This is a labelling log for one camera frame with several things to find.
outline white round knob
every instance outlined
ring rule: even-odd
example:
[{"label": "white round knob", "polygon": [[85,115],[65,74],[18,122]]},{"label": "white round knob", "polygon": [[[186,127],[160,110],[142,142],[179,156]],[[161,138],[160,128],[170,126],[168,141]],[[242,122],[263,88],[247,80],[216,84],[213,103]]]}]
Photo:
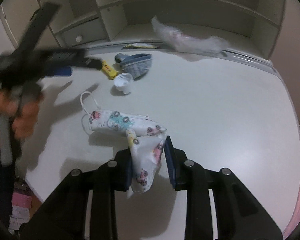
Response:
[{"label": "white round knob", "polygon": [[78,36],[75,38],[76,42],[81,42],[82,39],[83,39],[83,37],[82,37],[81,35],[78,35]]}]

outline patterned face mask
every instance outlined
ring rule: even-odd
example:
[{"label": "patterned face mask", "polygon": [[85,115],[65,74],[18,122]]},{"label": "patterned face mask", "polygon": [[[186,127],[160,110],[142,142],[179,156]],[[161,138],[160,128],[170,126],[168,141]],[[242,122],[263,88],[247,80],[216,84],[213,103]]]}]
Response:
[{"label": "patterned face mask", "polygon": [[89,130],[127,136],[131,152],[134,178],[132,190],[143,193],[150,189],[155,172],[160,166],[166,139],[166,129],[144,115],[125,114],[119,111],[103,110],[95,99],[97,109],[89,113],[82,102],[83,110],[90,115]]}]

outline hand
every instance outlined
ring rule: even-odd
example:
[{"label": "hand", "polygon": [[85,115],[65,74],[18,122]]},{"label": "hand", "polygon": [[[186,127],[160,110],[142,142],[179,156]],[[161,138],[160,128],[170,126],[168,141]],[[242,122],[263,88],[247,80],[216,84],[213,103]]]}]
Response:
[{"label": "hand", "polygon": [[[37,122],[39,103],[42,101],[43,95],[36,102],[26,104],[22,108],[21,116],[14,119],[12,130],[16,139],[25,139],[32,135],[34,125]],[[15,116],[18,109],[16,102],[10,101],[7,93],[0,91],[0,112],[5,112],[10,116]]]}]

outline white elastic strap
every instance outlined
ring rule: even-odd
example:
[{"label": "white elastic strap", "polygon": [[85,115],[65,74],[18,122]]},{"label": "white elastic strap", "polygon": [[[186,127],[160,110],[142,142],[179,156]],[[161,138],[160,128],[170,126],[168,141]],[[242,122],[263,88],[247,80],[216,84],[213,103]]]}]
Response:
[{"label": "white elastic strap", "polygon": [[89,112],[87,111],[87,109],[84,107],[84,104],[83,104],[83,102],[82,102],[82,96],[83,96],[84,94],[89,94],[89,95],[92,97],[93,101],[95,102],[95,104],[96,104],[96,106],[97,106],[97,109],[98,109],[98,110],[101,109],[101,107],[98,105],[98,103],[97,103],[97,101],[95,100],[95,98],[92,96],[91,92],[85,91],[85,92],[83,92],[83,93],[80,95],[80,103],[81,103],[82,109],[83,109],[87,114],[91,114],[91,113],[89,113]]}]

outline yellow packet on shelf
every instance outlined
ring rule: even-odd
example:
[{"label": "yellow packet on shelf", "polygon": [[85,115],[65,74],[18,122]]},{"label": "yellow packet on shelf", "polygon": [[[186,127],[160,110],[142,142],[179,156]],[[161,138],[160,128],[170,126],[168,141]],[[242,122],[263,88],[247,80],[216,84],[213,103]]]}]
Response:
[{"label": "yellow packet on shelf", "polygon": [[117,75],[118,75],[118,72],[113,69],[112,67],[110,67],[108,65],[108,63],[103,60],[102,61],[102,70],[104,71],[104,73],[106,73],[111,79],[114,79]]}]

